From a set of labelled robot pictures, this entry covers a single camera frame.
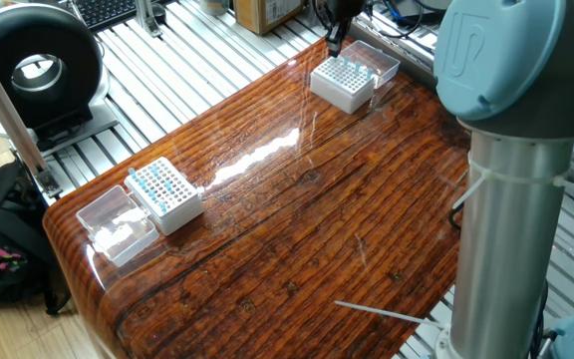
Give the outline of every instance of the keyboard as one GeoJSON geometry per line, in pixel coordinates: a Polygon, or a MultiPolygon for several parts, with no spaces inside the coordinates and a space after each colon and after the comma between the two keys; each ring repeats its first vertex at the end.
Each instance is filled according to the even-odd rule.
{"type": "Polygon", "coordinates": [[[135,0],[75,0],[90,31],[111,27],[137,14],[135,0]]]}

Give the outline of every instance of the plastic lid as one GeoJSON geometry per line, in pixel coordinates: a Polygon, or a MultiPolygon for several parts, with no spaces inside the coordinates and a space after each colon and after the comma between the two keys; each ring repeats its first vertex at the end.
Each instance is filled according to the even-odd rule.
{"type": "Polygon", "coordinates": [[[356,41],[340,52],[339,58],[349,57],[352,63],[361,63],[374,71],[376,89],[386,84],[398,72],[400,61],[386,55],[382,50],[356,41]]]}
{"type": "Polygon", "coordinates": [[[97,251],[117,266],[124,265],[158,238],[147,214],[120,186],[114,186],[77,212],[97,251]]]}

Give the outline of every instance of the silver metal cylinder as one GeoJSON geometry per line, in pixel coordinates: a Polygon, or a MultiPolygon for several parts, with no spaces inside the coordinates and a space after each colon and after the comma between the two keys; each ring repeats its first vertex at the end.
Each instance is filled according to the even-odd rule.
{"type": "MultiPolygon", "coordinates": [[[[565,173],[572,151],[473,132],[470,159],[522,183],[488,179],[465,202],[450,331],[463,359],[526,358],[564,189],[523,182],[565,173]]],[[[468,185],[480,176],[470,168],[468,185]]]]}

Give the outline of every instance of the black bag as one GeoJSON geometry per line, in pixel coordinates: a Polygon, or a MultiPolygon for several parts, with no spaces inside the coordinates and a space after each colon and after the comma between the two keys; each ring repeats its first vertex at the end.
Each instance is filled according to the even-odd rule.
{"type": "Polygon", "coordinates": [[[45,207],[18,161],[0,168],[0,302],[16,302],[43,293],[47,313],[56,315],[70,298],[59,302],[49,274],[59,270],[42,227],[45,207]]]}

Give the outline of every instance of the white stick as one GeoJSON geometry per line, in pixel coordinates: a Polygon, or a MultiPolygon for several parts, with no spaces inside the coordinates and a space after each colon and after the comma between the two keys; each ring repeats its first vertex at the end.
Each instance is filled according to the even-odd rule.
{"type": "Polygon", "coordinates": [[[460,204],[464,203],[464,201],[469,198],[485,180],[486,176],[482,174],[482,176],[458,200],[455,201],[452,209],[456,209],[460,204]]]}
{"type": "Polygon", "coordinates": [[[383,315],[391,316],[391,317],[398,318],[398,319],[408,320],[408,321],[412,321],[412,322],[418,323],[418,324],[432,325],[432,326],[438,327],[440,329],[445,329],[448,326],[446,324],[437,323],[437,322],[433,322],[430,320],[418,319],[418,318],[411,317],[411,316],[405,315],[405,314],[398,314],[398,313],[394,313],[394,312],[390,312],[390,311],[386,311],[386,310],[374,309],[374,308],[366,307],[363,305],[341,302],[339,300],[336,300],[336,304],[350,307],[350,308],[354,308],[354,309],[365,310],[365,311],[372,312],[372,313],[383,314],[383,315]]]}

